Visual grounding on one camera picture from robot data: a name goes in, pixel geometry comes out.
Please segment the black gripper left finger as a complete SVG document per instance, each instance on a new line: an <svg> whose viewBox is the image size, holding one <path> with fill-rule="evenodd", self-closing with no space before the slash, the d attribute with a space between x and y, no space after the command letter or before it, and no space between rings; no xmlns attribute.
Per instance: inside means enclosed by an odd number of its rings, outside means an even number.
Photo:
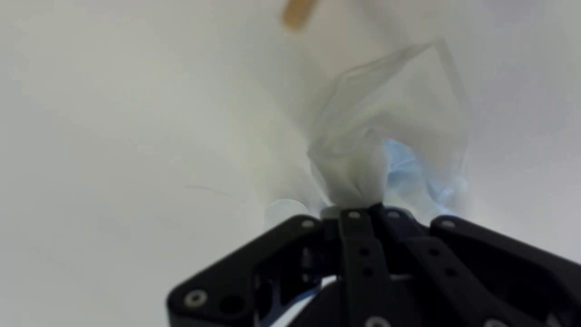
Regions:
<svg viewBox="0 0 581 327"><path fill-rule="evenodd" d="M167 296L169 327L267 327L332 272L337 225L292 216Z"/></svg>

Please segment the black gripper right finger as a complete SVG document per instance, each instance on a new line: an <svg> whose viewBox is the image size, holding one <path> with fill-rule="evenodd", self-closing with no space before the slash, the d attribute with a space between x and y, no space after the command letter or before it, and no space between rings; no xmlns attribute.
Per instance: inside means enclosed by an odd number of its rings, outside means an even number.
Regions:
<svg viewBox="0 0 581 327"><path fill-rule="evenodd" d="M581 327L581 265L457 216L421 225L374 205L388 267L428 299L434 327Z"/></svg>

